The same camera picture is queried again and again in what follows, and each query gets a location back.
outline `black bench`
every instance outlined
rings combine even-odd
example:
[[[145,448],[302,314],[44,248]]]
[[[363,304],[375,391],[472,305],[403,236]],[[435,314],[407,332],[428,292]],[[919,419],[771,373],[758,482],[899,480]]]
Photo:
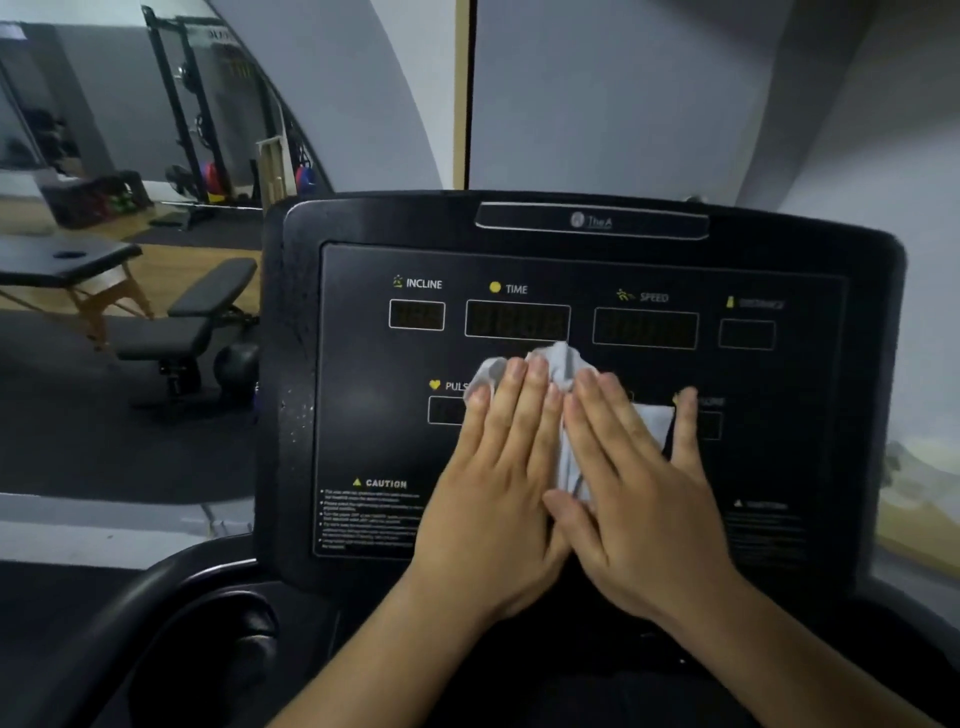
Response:
[[[256,273],[256,260],[230,258],[197,280],[167,309],[167,318],[140,322],[112,339],[113,352],[124,361],[155,361],[167,377],[172,400],[201,389],[197,358],[210,345],[215,327],[249,327],[258,317],[234,302]]]

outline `towel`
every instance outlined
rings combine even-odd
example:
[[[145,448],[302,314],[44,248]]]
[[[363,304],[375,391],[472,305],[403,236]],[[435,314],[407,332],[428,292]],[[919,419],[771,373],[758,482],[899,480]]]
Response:
[[[536,355],[546,359],[550,367],[550,380],[556,382],[557,386],[564,392],[569,392],[573,387],[573,378],[577,372],[590,366],[584,361],[580,352],[565,341],[558,341],[549,347],[534,349],[527,354],[527,360],[529,361],[532,356]],[[491,388],[491,394],[495,393],[496,387],[506,370],[507,360],[502,356],[484,360],[473,376],[466,392],[464,392],[464,400],[469,399],[469,396],[479,387],[488,386]],[[667,432],[670,431],[670,424],[673,422],[673,407],[634,403],[634,409],[640,419],[647,425],[647,429],[650,430],[650,434],[660,445],[660,449],[663,449],[666,445]],[[563,423],[561,423],[560,428],[560,455],[557,463],[555,487],[571,493],[580,500],[589,501],[589,486],[580,473],[580,466],[577,465],[577,459],[573,456],[570,440]]]

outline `squat rack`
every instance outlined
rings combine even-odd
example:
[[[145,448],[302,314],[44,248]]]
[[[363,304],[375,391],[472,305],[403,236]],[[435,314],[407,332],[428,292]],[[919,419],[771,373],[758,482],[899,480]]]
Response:
[[[183,49],[184,66],[194,69],[193,86],[191,92],[197,97],[197,104],[200,107],[201,117],[206,120],[204,141],[209,146],[213,154],[213,166],[217,171],[217,178],[224,189],[228,206],[234,205],[233,187],[229,181],[227,166],[224,164],[223,151],[220,147],[220,140],[217,138],[216,127],[213,123],[213,116],[210,112],[210,104],[207,101],[204,90],[204,81],[201,78],[200,68],[197,65],[197,56],[194,53],[193,46],[190,44],[188,27],[207,26],[211,28],[226,28],[227,25],[218,18],[212,17],[190,17],[186,15],[177,15],[173,19],[158,18],[153,9],[144,5],[141,6],[144,20],[147,23],[147,33],[150,36],[150,44],[154,49],[156,64],[160,70],[160,77],[163,80],[163,88],[166,90],[167,98],[170,102],[170,109],[174,114],[174,122],[177,125],[177,143],[186,154],[187,164],[190,168],[190,176],[194,180],[197,193],[200,197],[196,207],[211,209],[209,193],[206,188],[206,179],[201,170],[200,161],[197,158],[197,149],[194,146],[193,138],[190,135],[190,126],[183,112],[183,105],[180,102],[180,95],[177,91],[177,81],[170,67],[170,60],[163,45],[163,38],[160,36],[161,30],[172,31],[180,38],[180,46]],[[263,115],[263,125],[266,135],[276,136],[276,123],[271,111],[270,92],[267,84],[256,70],[254,82],[256,83],[257,96],[260,101],[260,111]]]

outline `medicine ball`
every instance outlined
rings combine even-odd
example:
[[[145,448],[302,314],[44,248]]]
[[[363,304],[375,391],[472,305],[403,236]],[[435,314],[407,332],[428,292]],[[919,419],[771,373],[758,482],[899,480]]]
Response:
[[[252,400],[260,375],[260,348],[248,341],[223,347],[213,360],[213,375],[225,395]]]

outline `gym floor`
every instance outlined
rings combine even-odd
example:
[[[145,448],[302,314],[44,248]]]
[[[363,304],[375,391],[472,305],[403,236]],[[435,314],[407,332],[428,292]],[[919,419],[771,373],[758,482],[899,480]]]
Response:
[[[131,261],[131,271],[158,315],[221,261],[245,256],[259,262],[261,215],[214,218],[186,233],[149,225],[168,211],[157,206],[86,231],[57,232],[139,244],[143,255]],[[36,203],[0,201],[2,232],[52,232],[44,220]],[[0,724],[11,699],[136,574],[104,567],[144,567],[219,535],[204,514],[223,501],[245,504],[240,510],[251,520],[254,467],[251,410],[212,404],[213,357],[242,335],[239,328],[217,329],[200,361],[211,406],[140,410],[131,401],[163,397],[156,364],[95,352],[70,326],[75,309],[63,291],[7,290],[59,315],[0,299]],[[259,310],[259,274],[237,305]],[[119,308],[107,314],[111,331],[136,325]],[[243,335],[255,337],[255,329]],[[54,515],[46,523],[18,520],[8,503]],[[190,509],[201,521],[193,534],[150,525]],[[72,524],[71,514],[79,519]],[[133,559],[130,551],[137,553]]]

